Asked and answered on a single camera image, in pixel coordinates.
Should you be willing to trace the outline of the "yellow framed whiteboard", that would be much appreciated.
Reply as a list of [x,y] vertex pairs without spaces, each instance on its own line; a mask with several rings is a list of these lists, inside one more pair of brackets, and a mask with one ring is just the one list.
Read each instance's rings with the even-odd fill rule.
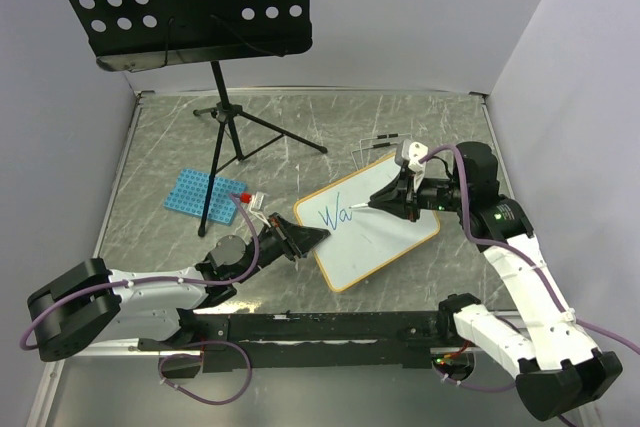
[[439,233],[439,218],[430,211],[412,223],[380,210],[353,207],[398,172],[394,156],[388,154],[294,204],[299,224],[329,231],[314,257],[332,291],[354,286]]

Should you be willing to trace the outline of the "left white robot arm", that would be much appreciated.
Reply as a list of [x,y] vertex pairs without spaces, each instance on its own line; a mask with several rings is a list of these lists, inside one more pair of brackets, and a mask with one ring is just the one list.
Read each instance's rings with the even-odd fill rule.
[[20,347],[37,351],[44,362],[110,340],[149,339],[187,348],[199,329],[194,311],[226,302],[237,284],[281,257],[306,257],[329,236],[326,229],[273,213],[250,240],[224,236],[203,261],[173,272],[125,272],[91,258],[28,297],[32,323]]

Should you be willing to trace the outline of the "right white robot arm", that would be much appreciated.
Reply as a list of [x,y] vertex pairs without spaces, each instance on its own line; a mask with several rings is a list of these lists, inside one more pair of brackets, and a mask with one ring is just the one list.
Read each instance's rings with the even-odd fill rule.
[[598,400],[622,364],[598,347],[564,299],[528,216],[500,191],[496,156],[482,142],[442,148],[452,153],[453,168],[443,179],[428,178],[426,165],[438,152],[403,141],[395,154],[398,174],[367,205],[411,222],[426,210],[456,213],[465,237],[505,285],[526,332],[508,326],[473,295],[452,294],[438,306],[438,337],[486,352],[513,378],[520,400],[539,421]]

